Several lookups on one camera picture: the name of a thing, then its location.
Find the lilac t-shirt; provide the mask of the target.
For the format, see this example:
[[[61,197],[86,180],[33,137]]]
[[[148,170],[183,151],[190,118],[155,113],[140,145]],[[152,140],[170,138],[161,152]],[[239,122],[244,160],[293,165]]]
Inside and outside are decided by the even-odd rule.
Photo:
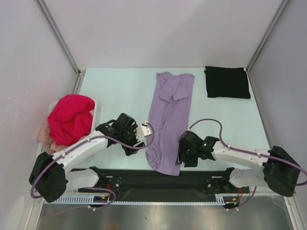
[[[178,140],[187,130],[195,76],[189,73],[156,75],[156,86],[149,112],[153,126],[152,144],[146,151],[150,167],[162,174],[178,176]]]

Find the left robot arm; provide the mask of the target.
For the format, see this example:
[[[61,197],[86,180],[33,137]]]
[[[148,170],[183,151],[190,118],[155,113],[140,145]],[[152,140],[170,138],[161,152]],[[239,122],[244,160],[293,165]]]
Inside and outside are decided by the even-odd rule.
[[[149,147],[143,142],[148,136],[155,136],[148,121],[137,125],[132,117],[121,113],[116,120],[98,125],[88,136],[62,151],[40,153],[29,177],[31,198],[43,198],[51,203],[64,193],[80,188],[102,191],[106,186],[104,177],[92,168],[74,171],[74,167],[115,144],[120,144],[127,156],[135,154]]]

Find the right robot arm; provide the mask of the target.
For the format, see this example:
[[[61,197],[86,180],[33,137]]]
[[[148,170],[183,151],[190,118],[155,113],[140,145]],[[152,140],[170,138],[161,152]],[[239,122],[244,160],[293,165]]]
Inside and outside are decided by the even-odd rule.
[[[179,138],[178,162],[185,167],[196,167],[198,159],[227,161],[245,166],[231,168],[221,180],[226,192],[238,187],[268,187],[273,192],[291,197],[300,174],[299,164],[281,147],[265,149],[240,149],[225,143],[222,138],[207,136],[201,139],[187,130]]]

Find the red t-shirt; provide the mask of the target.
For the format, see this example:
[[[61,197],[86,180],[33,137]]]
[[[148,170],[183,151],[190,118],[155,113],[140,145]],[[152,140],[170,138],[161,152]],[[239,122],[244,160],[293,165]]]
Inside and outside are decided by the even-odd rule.
[[[94,106],[93,99],[79,94],[61,98],[47,118],[50,137],[57,145],[70,146],[87,136],[92,129]]]

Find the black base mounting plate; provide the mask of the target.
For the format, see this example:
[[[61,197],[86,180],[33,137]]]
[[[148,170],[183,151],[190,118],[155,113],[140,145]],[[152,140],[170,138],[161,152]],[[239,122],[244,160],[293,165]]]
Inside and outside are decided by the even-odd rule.
[[[181,171],[170,176],[148,170],[107,170],[92,168],[100,179],[98,188],[111,189],[123,198],[141,196],[156,200],[157,197],[176,201],[199,200],[216,194],[248,194],[248,187],[236,188],[226,181],[224,171]]]

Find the folded black t-shirt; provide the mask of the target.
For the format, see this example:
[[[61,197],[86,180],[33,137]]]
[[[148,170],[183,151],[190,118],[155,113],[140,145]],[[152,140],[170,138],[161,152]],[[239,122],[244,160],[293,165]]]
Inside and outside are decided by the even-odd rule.
[[[204,73],[209,98],[251,98],[248,76],[244,68],[206,66]]]

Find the peach pink t-shirt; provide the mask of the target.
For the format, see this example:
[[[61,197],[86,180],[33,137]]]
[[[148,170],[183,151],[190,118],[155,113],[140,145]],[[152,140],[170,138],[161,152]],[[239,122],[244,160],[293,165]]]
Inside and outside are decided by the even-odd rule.
[[[50,125],[48,123],[47,118],[44,120],[40,128],[37,140],[49,148],[49,155],[67,148],[67,146],[65,145],[56,144],[55,140],[50,136]]]

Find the white plastic laundry basket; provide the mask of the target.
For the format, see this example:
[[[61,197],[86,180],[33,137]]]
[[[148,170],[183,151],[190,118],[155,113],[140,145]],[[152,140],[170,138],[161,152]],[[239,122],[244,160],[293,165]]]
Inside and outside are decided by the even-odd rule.
[[[93,117],[91,132],[93,132],[95,130],[96,113],[97,113],[97,108],[98,108],[97,101],[95,99],[93,99],[93,101],[94,101],[94,109],[90,111],[90,113],[92,114],[92,117]],[[57,103],[58,103],[58,101],[54,101],[53,103],[50,104],[50,106],[48,107],[47,114],[50,114],[53,111],[53,109],[57,105]],[[35,156],[38,157],[43,152],[50,153],[50,147],[48,145],[45,145],[42,142],[39,142]]]

